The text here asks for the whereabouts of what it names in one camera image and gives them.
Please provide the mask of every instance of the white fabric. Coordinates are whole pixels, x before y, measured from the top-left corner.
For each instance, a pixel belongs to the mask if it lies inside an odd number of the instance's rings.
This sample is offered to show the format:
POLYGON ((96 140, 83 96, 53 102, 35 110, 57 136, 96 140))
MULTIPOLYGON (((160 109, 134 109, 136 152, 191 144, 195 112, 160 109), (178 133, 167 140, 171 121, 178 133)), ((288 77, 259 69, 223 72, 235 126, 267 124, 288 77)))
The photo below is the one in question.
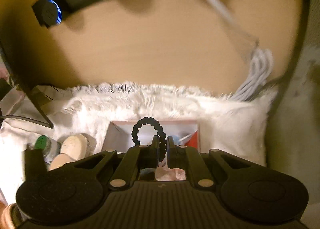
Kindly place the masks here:
MULTIPOLYGON (((54 99, 58 100, 42 107, 54 123, 53 129, 7 119, 0 130, 0 188, 9 204, 15 202, 16 190, 23 182, 21 157, 25 144, 35 142, 40 135, 61 143, 72 134, 82 133, 89 139, 92 153, 98 153, 111 120, 139 120, 145 116, 197 119, 202 152, 218 148, 265 165, 264 132, 275 91, 252 102, 213 98, 198 88, 133 83, 78 87, 56 94, 54 99)), ((24 112, 36 115, 28 98, 15 114, 24 112)))

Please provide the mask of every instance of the bundled white cable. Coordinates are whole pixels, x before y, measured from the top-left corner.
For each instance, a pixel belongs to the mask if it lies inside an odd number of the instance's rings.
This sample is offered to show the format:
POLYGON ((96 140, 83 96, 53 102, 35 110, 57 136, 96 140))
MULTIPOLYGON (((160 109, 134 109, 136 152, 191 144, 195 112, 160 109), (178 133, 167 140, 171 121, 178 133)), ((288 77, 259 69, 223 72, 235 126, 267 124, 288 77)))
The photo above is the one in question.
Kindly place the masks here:
MULTIPOLYGON (((239 26, 236 24, 232 14, 220 0, 207 0, 207 2, 230 26, 234 29, 239 29, 239 26)), ((230 98, 239 101, 244 101, 250 98, 260 85, 264 85, 266 83, 267 77, 271 74, 272 69, 273 57, 271 51, 262 50, 258 46, 255 46, 251 54, 249 75, 230 98)))

